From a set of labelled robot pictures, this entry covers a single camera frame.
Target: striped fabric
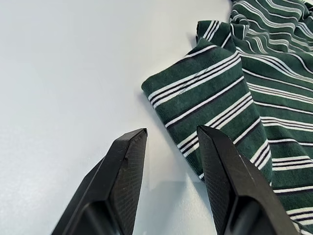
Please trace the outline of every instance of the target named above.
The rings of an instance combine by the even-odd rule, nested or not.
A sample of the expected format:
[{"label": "striped fabric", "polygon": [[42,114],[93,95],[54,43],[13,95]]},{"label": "striped fabric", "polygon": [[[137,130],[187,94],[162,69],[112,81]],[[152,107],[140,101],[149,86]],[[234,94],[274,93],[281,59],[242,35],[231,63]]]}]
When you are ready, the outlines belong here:
[{"label": "striped fabric", "polygon": [[313,233],[313,6],[237,0],[230,22],[201,21],[197,46],[142,89],[203,177],[196,126],[230,136],[302,234]]}]

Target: black stripe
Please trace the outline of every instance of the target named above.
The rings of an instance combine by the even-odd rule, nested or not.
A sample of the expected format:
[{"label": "black stripe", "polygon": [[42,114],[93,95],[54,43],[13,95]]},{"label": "black stripe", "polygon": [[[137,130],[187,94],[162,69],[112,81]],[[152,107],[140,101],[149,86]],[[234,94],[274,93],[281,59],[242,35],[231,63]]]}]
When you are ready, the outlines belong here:
[{"label": "black stripe", "polygon": [[[188,109],[183,110],[183,111],[180,112],[179,114],[177,114],[177,115],[175,115],[174,117],[172,117],[170,120],[165,121],[164,124],[169,123],[171,120],[173,120],[173,119],[179,117],[180,115],[184,114],[185,112],[187,112],[187,111],[190,110],[191,108],[193,108],[193,107],[195,107],[195,106],[201,104],[202,102],[206,101],[206,100],[209,99],[210,97],[216,95],[217,93],[219,93],[220,91],[222,91],[222,90],[225,89],[226,87],[228,87],[228,86],[230,86],[231,84],[235,83],[236,80],[238,80],[239,78],[237,78],[237,79],[235,79],[233,82],[227,84],[225,87],[221,88],[221,90],[216,91],[214,94],[211,94],[210,96],[207,96],[205,99],[201,100],[201,101],[198,102],[197,104],[194,104],[192,107],[189,107]],[[206,104],[204,104],[204,105],[198,107],[197,109],[195,109],[195,110],[192,111],[191,113],[189,113],[189,114],[187,114],[186,116],[184,116],[182,119],[180,119],[180,120],[178,120],[178,121],[172,123],[171,125],[169,125],[169,126],[167,127],[167,129],[173,127],[174,125],[177,125],[178,123],[180,123],[181,121],[185,120],[186,118],[188,118],[188,117],[191,116],[192,114],[194,114],[194,113],[200,111],[201,109],[203,109],[203,108],[206,107],[207,105],[209,105],[209,104],[211,104],[212,102],[214,102],[216,99],[219,99],[219,98],[223,97],[223,96],[226,95],[229,91],[231,91],[232,89],[234,89],[236,86],[238,86],[238,85],[241,84],[242,82],[244,82],[244,80],[238,82],[238,83],[235,84],[231,89],[225,91],[223,94],[219,95],[219,96],[216,97],[215,99],[213,99],[213,100],[209,101],[208,103],[206,103]]]},{"label": "black stripe", "polygon": [[310,158],[305,158],[305,159],[300,159],[300,160],[296,160],[296,159],[295,160],[284,160],[281,162],[273,161],[273,159],[272,159],[273,163],[291,163],[291,162],[301,162],[301,161],[306,161],[306,160],[312,161],[312,159],[310,159]]},{"label": "black stripe", "polygon": [[285,94],[285,93],[282,93],[282,92],[274,92],[274,91],[271,91],[271,90],[266,90],[266,89],[263,89],[263,88],[256,88],[256,87],[253,87],[251,85],[248,85],[249,88],[252,88],[252,89],[256,89],[257,91],[260,91],[260,92],[269,92],[269,93],[272,93],[272,94],[280,94],[280,95],[284,95],[286,97],[289,97],[289,98],[298,98],[298,99],[301,99],[301,100],[305,100],[305,101],[308,101],[308,102],[312,102],[312,100],[309,100],[307,98],[302,98],[302,97],[298,97],[296,95],[292,95],[292,94]]},{"label": "black stripe", "polygon": [[256,160],[254,161],[255,163],[260,159],[261,155],[264,153],[264,151],[267,149],[267,147],[268,147],[268,144],[265,145],[264,149],[263,149],[263,150],[261,151],[261,153],[258,155],[258,157],[256,158]]},{"label": "black stripe", "polygon": [[277,145],[277,144],[286,144],[286,143],[296,143],[296,144],[298,144],[296,141],[285,141],[285,142],[269,143],[269,144]]},{"label": "black stripe", "polygon": [[313,213],[313,211],[303,211],[303,212],[297,212],[297,213],[292,213],[292,214],[288,214],[289,216],[297,216],[297,215],[302,215],[302,214],[309,214],[309,213]]},{"label": "black stripe", "polygon": [[195,144],[199,143],[199,140],[197,140],[194,144],[192,144],[191,146],[189,146],[188,148],[186,148],[184,151],[182,151],[182,153],[184,154],[185,152],[187,152],[189,149],[191,149],[193,146],[195,146]]},{"label": "black stripe", "polygon": [[310,128],[313,129],[313,126],[309,126],[309,125],[306,125],[306,124],[291,123],[291,122],[287,122],[287,121],[275,120],[275,119],[273,119],[273,118],[267,118],[267,119],[262,119],[262,120],[263,120],[263,121],[272,120],[272,121],[275,121],[275,122],[286,123],[286,124],[288,124],[288,125],[301,125],[301,126],[310,127]]},{"label": "black stripe", "polygon": [[194,136],[191,140],[187,141],[186,143],[184,143],[179,149],[184,148],[187,144],[189,144],[191,141],[193,141],[195,138],[197,138],[197,135]]},{"label": "black stripe", "polygon": [[244,99],[241,103],[239,103],[239,104],[237,104],[234,108],[232,108],[227,114],[225,114],[224,116],[223,116],[223,118],[222,119],[220,119],[220,120],[216,120],[214,123],[212,123],[210,126],[213,126],[213,125],[215,125],[215,126],[218,126],[218,125],[220,125],[223,121],[225,121],[227,118],[229,118],[229,114],[231,113],[231,111],[233,111],[233,110],[235,110],[239,105],[242,105],[242,106],[244,106],[245,104],[247,104],[249,101],[251,101],[252,100],[252,96],[248,96],[246,99]]},{"label": "black stripe", "polygon": [[307,127],[304,127],[304,126],[293,126],[293,125],[287,125],[286,123],[279,123],[278,121],[272,121],[272,122],[266,122],[264,124],[272,124],[272,123],[278,123],[278,124],[281,124],[281,125],[286,125],[287,127],[296,127],[296,128],[304,128],[304,129],[307,129],[307,130],[313,130],[313,127],[311,128],[307,128]]},{"label": "black stripe", "polygon": [[252,131],[254,131],[256,128],[258,128],[259,127],[259,125],[260,125],[260,122],[258,122],[258,124],[256,124],[251,130],[249,130],[246,134],[245,134],[245,136],[243,136],[237,143],[236,143],[236,146],[238,146],[249,134],[251,134],[251,132]]},{"label": "black stripe", "polygon": [[[229,61],[232,61],[232,60],[234,60],[235,58],[236,58],[236,57],[234,57],[234,58],[232,58],[232,59],[230,59],[230,60],[225,61],[225,62],[222,63],[220,66],[223,66],[225,63],[228,63]],[[173,87],[170,87],[170,88],[168,88],[168,89],[166,89],[166,90],[164,90],[164,91],[162,91],[162,92],[160,92],[160,93],[154,95],[154,96],[151,98],[151,100],[153,100],[153,99],[156,98],[157,96],[159,96],[159,95],[161,95],[161,94],[163,94],[163,93],[165,93],[165,92],[167,92],[167,91],[169,91],[169,90],[172,90],[173,88],[175,88],[175,87],[177,87],[177,86],[180,86],[180,85],[182,85],[182,84],[186,84],[186,83],[188,83],[189,81],[191,81],[191,80],[193,80],[193,79],[196,79],[197,77],[201,77],[201,76],[203,76],[203,75],[206,75],[207,73],[210,73],[210,72],[211,72],[212,70],[214,70],[214,69],[208,70],[208,71],[204,72],[204,73],[201,74],[201,75],[196,75],[195,77],[192,77],[192,78],[188,79],[188,80],[185,81],[185,82],[181,82],[181,83],[179,83],[179,84],[177,84],[177,85],[175,85],[175,86],[173,86]],[[219,69],[218,71],[216,71],[216,72],[213,73],[213,74],[216,74],[217,72],[219,72],[219,71],[222,70],[222,69],[224,69],[224,68]],[[197,82],[199,82],[199,81],[202,81],[202,80],[206,79],[207,77],[209,77],[209,76],[211,76],[211,75],[205,76],[205,77],[203,77],[202,79],[196,79],[193,83],[188,84],[188,86],[183,86],[183,87],[181,87],[181,88],[178,89],[178,90],[172,91],[172,92],[168,93],[167,95],[162,96],[162,97],[156,99],[155,101],[152,102],[152,105],[154,105],[154,104],[155,104],[156,102],[158,102],[159,100],[170,96],[171,94],[173,94],[173,93],[175,93],[175,92],[178,92],[178,91],[180,91],[180,90],[186,89],[187,87],[189,87],[189,86],[191,86],[191,85],[193,85],[193,84],[195,84],[195,83],[197,83]]]},{"label": "black stripe", "polygon": [[[290,137],[282,137],[281,139],[279,140],[283,140],[283,139],[290,139]],[[302,141],[298,141],[298,140],[295,140],[295,141],[285,141],[285,142],[278,142],[278,143],[269,143],[269,144],[272,144],[272,145],[275,145],[275,144],[286,144],[286,143],[296,143],[302,147],[313,147],[313,146],[305,146],[305,145],[302,145],[300,143],[309,143],[309,144],[312,144],[311,142],[302,142]]]},{"label": "black stripe", "polygon": [[307,218],[296,219],[296,221],[304,221],[304,220],[309,220],[309,219],[313,219],[313,216],[310,216]]},{"label": "black stripe", "polygon": [[[263,102],[263,101],[258,101],[258,100],[254,100],[254,101],[260,102],[260,103],[264,103],[264,104],[269,104],[269,105],[278,105],[278,106],[285,107],[285,108],[297,109],[297,110],[300,110],[300,111],[303,111],[303,112],[311,112],[311,111],[308,111],[308,110],[303,110],[303,109],[288,107],[288,106],[284,106],[284,105],[280,105],[280,104],[271,104],[271,103],[267,103],[267,102]],[[283,108],[279,108],[279,107],[265,106],[265,105],[262,105],[262,104],[256,104],[256,105],[258,105],[258,106],[263,106],[263,107],[266,107],[266,108],[272,108],[272,109],[283,109]],[[288,109],[283,109],[283,110],[287,110],[287,111],[290,111],[290,112],[299,113],[299,112],[297,112],[297,111],[295,111],[295,110],[288,110]]]},{"label": "black stripe", "polygon": [[304,193],[304,192],[313,192],[313,188],[299,190],[299,191],[293,191],[293,192],[277,192],[276,194],[278,196],[283,196],[283,195],[291,195],[291,194]]},{"label": "black stripe", "polygon": [[290,73],[289,71],[288,71],[288,69],[286,69],[285,68],[285,66],[283,65],[283,64],[281,64],[281,62],[278,62],[278,61],[276,61],[276,60],[274,60],[277,64],[275,64],[275,62],[273,62],[273,60],[271,60],[271,59],[269,59],[269,58],[267,58],[267,57],[259,57],[259,58],[261,58],[261,59],[264,59],[264,60],[266,60],[266,61],[268,61],[268,62],[270,62],[270,63],[272,63],[272,64],[274,64],[274,65],[276,65],[277,66],[277,64],[279,64],[281,67],[283,67],[284,68],[284,72],[285,73],[287,73],[287,74],[289,74],[289,76],[292,74],[292,73]]},{"label": "black stripe", "polygon": [[275,165],[275,166],[273,166],[273,168],[276,168],[276,167],[293,166],[293,165],[309,165],[309,164],[313,164],[313,162],[311,162],[311,163],[298,163],[298,164],[291,164],[291,165]]},{"label": "black stripe", "polygon": [[212,28],[210,29],[210,31],[208,31],[208,33],[207,33],[205,39],[207,38],[207,36],[209,36],[209,34],[210,34],[211,32],[213,32],[213,31],[215,30],[215,28],[217,27],[218,23],[219,23],[218,21],[214,21],[213,26],[212,26]]},{"label": "black stripe", "polygon": [[[251,96],[248,96],[248,97],[247,97],[246,99],[244,99],[241,103],[237,104],[235,107],[233,107],[231,110],[229,110],[229,112],[225,114],[225,116],[223,117],[223,119],[217,120],[217,121],[220,121],[217,125],[219,125],[221,122],[223,122],[223,121],[225,121],[227,118],[229,118],[229,116],[227,116],[227,115],[230,114],[231,111],[235,110],[235,109],[238,107],[238,105],[243,104],[242,106],[244,106],[244,105],[245,105],[246,103],[248,103],[251,99],[252,99],[252,97],[251,97]],[[192,148],[194,145],[196,145],[198,142],[199,142],[199,141],[194,142],[191,146],[189,146],[189,147],[186,148],[184,151],[182,151],[182,153],[187,152],[189,149],[191,149],[191,148]]]}]

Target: white stripe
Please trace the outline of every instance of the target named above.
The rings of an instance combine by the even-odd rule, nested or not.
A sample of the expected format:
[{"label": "white stripe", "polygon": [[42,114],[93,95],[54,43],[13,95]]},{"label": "white stripe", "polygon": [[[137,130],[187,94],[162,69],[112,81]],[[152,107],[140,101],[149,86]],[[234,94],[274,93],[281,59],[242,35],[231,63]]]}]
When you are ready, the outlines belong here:
[{"label": "white stripe", "polygon": [[235,140],[234,144],[240,141],[250,130],[252,130],[258,123],[260,122],[260,118],[258,118],[254,123],[251,124],[241,135],[239,135]]},{"label": "white stripe", "polygon": [[[231,122],[236,116],[238,116],[243,110],[245,110],[252,103],[253,103],[253,100],[250,100],[245,106],[243,106],[241,109],[239,109],[233,115],[231,115],[228,119],[226,119],[224,122],[222,122],[219,126],[217,126],[216,129],[221,129],[223,126],[225,126],[226,124]],[[193,151],[195,151],[198,147],[199,147],[199,143],[195,144],[192,148],[190,148],[187,152],[185,152],[183,154],[184,157],[187,157],[189,154],[191,154]]]},{"label": "white stripe", "polygon": [[189,149],[187,152],[185,152],[183,155],[184,157],[187,157],[189,154],[191,154],[193,151],[195,151],[197,148],[199,148],[199,143],[196,143],[194,146],[192,146],[191,149]]},{"label": "white stripe", "polygon": [[191,90],[191,89],[193,89],[193,88],[195,88],[195,87],[197,87],[197,86],[199,86],[199,85],[201,85],[201,84],[203,84],[203,83],[205,83],[205,82],[207,82],[207,81],[209,81],[209,80],[211,80],[211,79],[221,75],[222,73],[230,70],[232,67],[234,67],[238,63],[240,63],[240,61],[241,60],[240,60],[239,55],[238,55],[233,60],[228,61],[224,65],[222,65],[222,66],[220,66],[220,67],[218,67],[218,68],[216,68],[214,70],[211,70],[211,71],[207,72],[206,74],[203,74],[201,77],[197,77],[197,78],[195,78],[193,80],[188,81],[185,84],[182,84],[179,87],[173,88],[173,89],[171,89],[171,90],[169,90],[169,91],[167,91],[167,92],[165,92],[163,94],[160,94],[159,96],[153,98],[151,103],[153,103],[156,99],[160,99],[160,98],[164,97],[164,98],[158,100],[156,103],[153,104],[153,107],[156,108],[160,104],[163,104],[163,103],[169,101],[170,99],[172,99],[172,98],[174,98],[174,97],[176,97],[178,95],[181,95],[181,94],[185,93],[186,91],[189,91],[189,90]]},{"label": "white stripe", "polygon": [[301,127],[294,127],[294,126],[288,126],[286,124],[281,124],[281,123],[278,123],[278,122],[272,122],[272,123],[264,123],[262,121],[262,124],[263,126],[281,126],[281,127],[284,127],[286,129],[290,129],[290,130],[297,130],[297,131],[308,131],[308,132],[313,132],[312,129],[307,129],[307,128],[301,128]]},{"label": "white stripe", "polygon": [[[227,109],[225,109],[223,112],[221,112],[220,114],[218,114],[217,116],[215,116],[213,119],[211,119],[207,124],[205,124],[206,126],[209,126],[210,124],[214,123],[216,120],[220,119],[221,117],[223,117],[224,115],[226,115],[229,111],[231,111],[236,105],[242,103],[247,97],[251,96],[251,93],[248,92],[246,93],[243,97],[241,97],[240,99],[238,99],[235,103],[233,103],[232,105],[230,105]],[[193,132],[190,136],[188,136],[186,139],[184,139],[183,141],[181,141],[177,147],[181,148],[184,144],[186,144],[188,141],[192,140],[195,136],[197,135],[197,132]]]},{"label": "white stripe", "polygon": [[195,138],[190,143],[188,143],[184,148],[182,148],[180,151],[181,152],[185,151],[187,148],[189,148],[190,146],[194,145],[197,141],[198,141],[198,138]]},{"label": "white stripe", "polygon": [[[253,103],[252,99],[248,99],[249,102],[246,103],[244,106],[241,104],[240,106],[236,107],[236,109],[233,109],[231,112],[227,113],[227,115],[225,115],[225,117],[227,117],[227,119],[225,119],[222,123],[213,123],[213,120],[216,119],[213,118],[211,121],[209,121],[206,126],[210,126],[212,128],[216,128],[216,129],[221,129],[223,126],[225,126],[226,124],[228,124],[231,120],[233,120],[237,115],[239,115],[243,110],[245,110],[249,105],[251,105]],[[186,150],[187,148],[189,148],[190,146],[194,145],[195,142],[198,141],[198,137],[196,137],[194,140],[192,140],[190,143],[188,143],[184,148],[182,148],[180,151],[183,152],[184,150]],[[186,153],[184,153],[183,155],[185,157],[187,157],[191,152],[193,152],[194,150],[196,150],[197,148],[194,148],[192,151],[188,150]]]},{"label": "white stripe", "polygon": [[285,95],[282,95],[282,94],[273,93],[273,92],[270,92],[270,91],[264,91],[264,90],[261,90],[261,89],[255,89],[255,88],[252,88],[250,86],[249,86],[249,89],[251,91],[254,91],[254,92],[257,92],[257,93],[274,95],[274,96],[278,96],[278,97],[282,97],[282,98],[286,98],[286,99],[297,100],[297,101],[300,101],[300,102],[303,102],[303,103],[313,104],[313,102],[310,102],[310,101],[306,101],[306,100],[302,100],[302,99],[294,98],[294,97],[289,97],[289,96],[285,96]]},{"label": "white stripe", "polygon": [[311,233],[309,233],[308,231],[305,231],[305,230],[301,230],[301,234],[302,235],[313,235]]},{"label": "white stripe", "polygon": [[269,149],[269,145],[266,146],[265,151],[260,155],[259,159],[254,163],[255,166],[259,165],[263,159],[268,156],[268,154],[270,153],[270,149]]},{"label": "white stripe", "polygon": [[263,159],[262,163],[258,166],[259,170],[261,170],[268,163],[268,161],[270,160],[270,157],[271,157],[271,153],[269,151],[266,157]]},{"label": "white stripe", "polygon": [[228,124],[231,120],[233,120],[236,116],[238,116],[242,111],[244,111],[247,107],[249,107],[251,104],[253,104],[253,100],[251,99],[247,104],[245,104],[241,109],[239,109],[237,112],[235,112],[233,115],[231,115],[228,119],[223,121],[220,125],[218,126],[212,126],[216,129],[221,129],[223,126]]},{"label": "white stripe", "polygon": [[273,171],[284,171],[284,170],[296,170],[296,169],[304,169],[304,168],[312,168],[313,164],[307,165],[289,165],[289,166],[273,166]]},{"label": "white stripe", "polygon": [[[233,9],[232,12],[236,12],[237,14],[239,14],[239,12],[236,9]],[[257,21],[254,21],[253,19],[245,19],[245,20],[248,21],[248,22],[254,22],[259,27],[259,29],[261,29],[263,31],[267,31],[267,29],[262,28]],[[287,35],[290,36],[292,41],[293,41],[294,37],[298,38],[299,40],[304,40],[303,38],[301,38],[301,37],[299,37],[299,36],[297,36],[295,34],[291,35],[288,32],[277,32],[277,33],[269,33],[269,34],[271,34],[271,35],[287,34]]]},{"label": "white stripe", "polygon": [[260,153],[267,148],[268,145],[268,140],[266,139],[265,142],[259,147],[259,149],[255,152],[255,154],[252,156],[252,158],[250,159],[250,161],[252,163],[254,163],[256,161],[256,159],[258,158],[258,156],[260,155]]},{"label": "white stripe", "polygon": [[233,32],[233,35],[235,36],[235,29],[234,29],[233,24],[230,24],[230,27],[231,27],[231,30],[232,30],[232,32]]},{"label": "white stripe", "polygon": [[294,109],[294,108],[290,108],[290,107],[286,107],[286,106],[280,106],[280,105],[275,105],[275,104],[265,104],[265,103],[261,103],[261,102],[258,102],[258,101],[255,101],[254,103],[257,104],[257,105],[261,105],[261,106],[267,106],[267,107],[278,108],[278,109],[286,109],[286,110],[295,111],[295,112],[298,112],[298,113],[304,113],[304,114],[313,115],[312,112],[299,110],[299,109]]},{"label": "white stripe", "polygon": [[252,14],[254,14],[254,15],[258,16],[258,17],[260,17],[260,19],[263,21],[263,23],[266,24],[267,26],[270,26],[270,27],[273,27],[273,28],[288,27],[288,28],[291,28],[292,31],[294,31],[294,29],[296,27],[295,24],[292,24],[292,23],[276,23],[276,22],[270,21],[268,18],[265,17],[265,15],[263,14],[262,11],[260,11],[257,8],[255,8],[254,6],[249,4],[248,2],[240,1],[240,2],[235,3],[233,5],[233,7],[235,7],[236,5],[241,5],[247,11],[251,12]]},{"label": "white stripe", "polygon": [[195,81],[195,80],[197,80],[197,79],[201,79],[202,77],[206,76],[207,73],[211,72],[212,70],[218,69],[221,64],[223,64],[223,63],[225,63],[225,62],[233,61],[233,60],[235,60],[235,59],[237,59],[237,58],[238,58],[238,52],[235,52],[235,53],[232,54],[231,56],[229,56],[229,57],[227,57],[227,58],[225,58],[225,59],[223,59],[223,60],[221,60],[221,61],[219,61],[219,62],[217,62],[217,63],[215,63],[215,64],[213,64],[213,65],[211,65],[211,66],[209,66],[209,67],[207,67],[206,69],[201,70],[200,72],[194,73],[194,74],[192,74],[192,75],[190,75],[190,76],[188,76],[188,77],[182,78],[182,79],[180,79],[180,80],[178,80],[178,81],[176,81],[176,82],[173,82],[173,83],[171,83],[171,84],[169,84],[169,85],[167,85],[167,86],[165,86],[165,87],[162,87],[162,88],[160,88],[160,89],[158,89],[158,90],[152,92],[152,93],[148,96],[148,99],[150,100],[150,102],[153,102],[153,101],[158,97],[158,94],[159,94],[159,93],[161,93],[161,92],[163,92],[163,91],[169,89],[169,91],[167,91],[167,92],[161,94],[161,96],[163,96],[164,94],[168,94],[168,93],[172,92],[173,90],[180,89],[181,87],[186,86],[186,83],[187,83],[187,84],[188,84],[188,83],[192,83],[193,81]]},{"label": "white stripe", "polygon": [[251,43],[249,42],[249,40],[247,39],[247,40],[245,40],[246,41],[246,43],[248,43],[248,46],[249,46],[249,49],[253,52],[253,53],[255,53],[255,51],[252,49],[252,47],[251,47]]},{"label": "white stripe", "polygon": [[272,162],[284,162],[284,161],[292,161],[292,160],[303,160],[303,159],[310,159],[309,156],[296,156],[296,157],[286,157],[286,158],[272,158]]},{"label": "white stripe", "polygon": [[305,212],[313,212],[313,207],[303,207],[303,208],[286,211],[287,215],[290,215],[290,216],[293,214],[305,213]]},{"label": "white stripe", "polygon": [[295,161],[295,162],[273,163],[273,166],[286,166],[286,165],[296,165],[296,164],[303,164],[303,163],[313,164],[313,161],[311,159],[307,159],[307,160]]},{"label": "white stripe", "polygon": [[296,143],[298,143],[299,145],[302,145],[302,146],[313,146],[313,143],[298,142],[298,141],[296,141],[294,139],[269,140],[268,142],[269,143],[296,142]]},{"label": "white stripe", "polygon": [[295,16],[282,16],[282,15],[270,13],[270,12],[269,12],[265,7],[263,7],[257,0],[256,0],[256,2],[257,2],[265,11],[267,11],[267,13],[268,13],[269,15],[271,15],[271,16],[277,16],[277,17],[283,18],[283,19],[294,19],[294,20],[298,21],[297,17],[295,17]]},{"label": "white stripe", "polygon": [[297,13],[300,17],[302,15],[301,10],[298,8],[291,8],[291,7],[286,7],[286,6],[281,6],[278,4],[273,3],[271,0],[265,0],[272,8],[280,11],[285,11],[285,12],[290,12],[290,13]]},{"label": "white stripe", "polygon": [[201,53],[203,53],[203,52],[205,52],[205,51],[207,51],[207,50],[210,50],[210,49],[213,48],[213,47],[217,47],[217,46],[216,46],[216,45],[210,45],[210,46],[205,47],[205,48],[203,48],[203,49],[201,49],[201,50],[199,50],[199,51],[197,51],[197,52],[194,52],[194,53],[192,53],[192,54],[186,55],[186,56],[184,57],[184,59],[193,57],[193,56],[195,56],[195,55],[199,55],[199,54],[201,54]]},{"label": "white stripe", "polygon": [[282,119],[282,118],[275,118],[275,117],[261,117],[261,120],[264,121],[264,123],[267,122],[272,122],[273,120],[278,121],[279,123],[283,123],[283,124],[289,124],[289,125],[294,125],[294,126],[298,126],[298,127],[304,127],[304,128],[313,128],[313,124],[312,123],[308,123],[308,122],[301,122],[301,121],[293,121],[293,120],[288,120],[288,119]]},{"label": "white stripe", "polygon": [[245,53],[239,47],[236,47],[236,48],[239,51],[239,53],[241,54],[241,56],[243,56],[243,57],[247,57],[247,58],[261,61],[261,62],[275,68],[277,71],[280,71],[281,73],[283,73],[289,77],[313,84],[313,79],[302,76],[302,75],[294,72],[291,68],[289,68],[283,61],[279,60],[278,58],[275,58],[275,57],[269,56],[269,55],[252,55],[252,54]]},{"label": "white stripe", "polygon": [[225,41],[223,42],[223,44],[221,45],[222,48],[226,45],[226,43],[227,43],[227,41],[228,41],[229,38],[230,38],[230,33],[229,33],[229,35],[226,37],[226,39],[225,39]]},{"label": "white stripe", "polygon": [[264,86],[253,84],[253,83],[249,83],[249,82],[247,82],[247,84],[248,84],[249,87],[253,87],[255,89],[260,89],[262,91],[273,92],[273,93],[282,93],[282,94],[285,94],[285,95],[290,95],[290,96],[297,97],[299,99],[309,100],[309,101],[313,102],[313,98],[305,96],[305,95],[291,93],[291,92],[286,92],[286,91],[283,91],[283,90],[270,88],[270,87],[264,87]]},{"label": "white stripe", "polygon": [[234,87],[237,83],[241,82],[244,79],[244,77],[242,76],[241,78],[239,78],[237,81],[233,82],[232,84],[230,84],[228,87],[224,88],[223,90],[219,91],[218,93],[216,93],[214,96],[211,96],[209,99],[201,102],[200,104],[194,106],[193,108],[189,109],[188,111],[186,111],[185,113],[179,115],[177,118],[169,121],[167,124],[165,124],[165,127],[168,127],[169,125],[172,125],[173,123],[177,122],[178,120],[184,118],[186,115],[190,114],[191,112],[195,111],[196,109],[198,109],[199,107],[205,105],[206,103],[210,102],[211,100],[219,97],[220,95],[222,95],[223,93],[225,93],[226,91],[230,90],[232,87]]},{"label": "white stripe", "polygon": [[282,126],[291,130],[313,132],[311,123],[280,119],[275,117],[261,117],[263,126]]},{"label": "white stripe", "polygon": [[300,232],[300,227],[299,227],[299,225],[298,225],[297,223],[295,223],[295,222],[292,222],[292,223],[293,223],[295,229],[297,230],[297,232],[299,233],[299,232]]},{"label": "white stripe", "polygon": [[303,190],[311,190],[313,186],[305,186],[305,187],[298,187],[298,188],[285,188],[285,189],[274,189],[275,193],[284,193],[284,192],[298,192]]},{"label": "white stripe", "polygon": [[208,35],[208,41],[209,41],[209,42],[212,40],[214,34],[215,34],[216,31],[219,29],[220,25],[221,25],[221,22],[218,22],[218,23],[217,23],[217,26],[216,26],[215,29],[214,29],[214,31],[211,32],[211,33]]},{"label": "white stripe", "polygon": [[313,224],[313,219],[302,220],[302,221],[299,221],[299,223],[302,225],[311,225]]},{"label": "white stripe", "polygon": [[243,39],[245,38],[245,28],[246,28],[246,25],[242,25],[243,26]]},{"label": "white stripe", "polygon": [[213,27],[214,23],[215,23],[215,21],[211,21],[209,27],[207,28],[206,32],[203,35],[204,38],[206,38],[207,34],[210,32],[210,30]]},{"label": "white stripe", "polygon": [[246,70],[246,69],[242,69],[242,70],[243,70],[243,72],[249,73],[249,74],[251,74],[252,76],[255,76],[255,77],[259,77],[259,78],[262,78],[262,79],[266,79],[266,80],[270,80],[270,81],[275,81],[275,82],[287,84],[287,85],[290,85],[290,86],[293,86],[293,87],[298,87],[298,88],[301,88],[301,89],[304,89],[304,90],[313,92],[312,89],[309,89],[309,88],[306,88],[306,87],[303,87],[303,86],[299,86],[299,85],[296,85],[296,84],[293,84],[293,83],[290,83],[290,82],[284,82],[284,81],[277,80],[277,79],[274,79],[274,78],[265,77],[265,76],[262,76],[262,75],[253,73],[253,72],[251,72],[251,71],[248,71],[248,70]]},{"label": "white stripe", "polygon": [[302,12],[302,19],[304,20],[305,7],[304,7],[302,4],[297,3],[297,2],[293,2],[293,1],[288,1],[288,0],[283,0],[283,1],[289,2],[289,3],[291,3],[291,4],[295,4],[295,5],[298,5],[298,6],[301,6],[302,9],[303,9],[303,11],[302,11],[302,10],[300,10],[300,11]]}]

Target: green fabric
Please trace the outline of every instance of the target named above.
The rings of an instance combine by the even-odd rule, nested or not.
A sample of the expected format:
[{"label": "green fabric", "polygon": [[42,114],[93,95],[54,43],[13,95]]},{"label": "green fabric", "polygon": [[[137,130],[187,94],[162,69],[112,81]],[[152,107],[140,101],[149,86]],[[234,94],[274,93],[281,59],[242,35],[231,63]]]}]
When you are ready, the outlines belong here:
[{"label": "green fabric", "polygon": [[201,179],[196,126],[205,124],[261,170],[302,234],[313,233],[312,9],[234,1],[229,23],[199,22],[197,46],[142,84]]}]

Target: white surface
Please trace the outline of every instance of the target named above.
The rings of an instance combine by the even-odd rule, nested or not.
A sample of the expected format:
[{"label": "white surface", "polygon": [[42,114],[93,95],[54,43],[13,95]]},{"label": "white surface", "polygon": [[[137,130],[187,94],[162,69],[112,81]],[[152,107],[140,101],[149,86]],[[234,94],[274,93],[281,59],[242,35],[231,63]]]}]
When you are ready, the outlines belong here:
[{"label": "white surface", "polygon": [[215,234],[204,184],[141,91],[228,0],[0,4],[0,233],[53,231],[84,175],[125,132],[149,138],[134,235]]}]

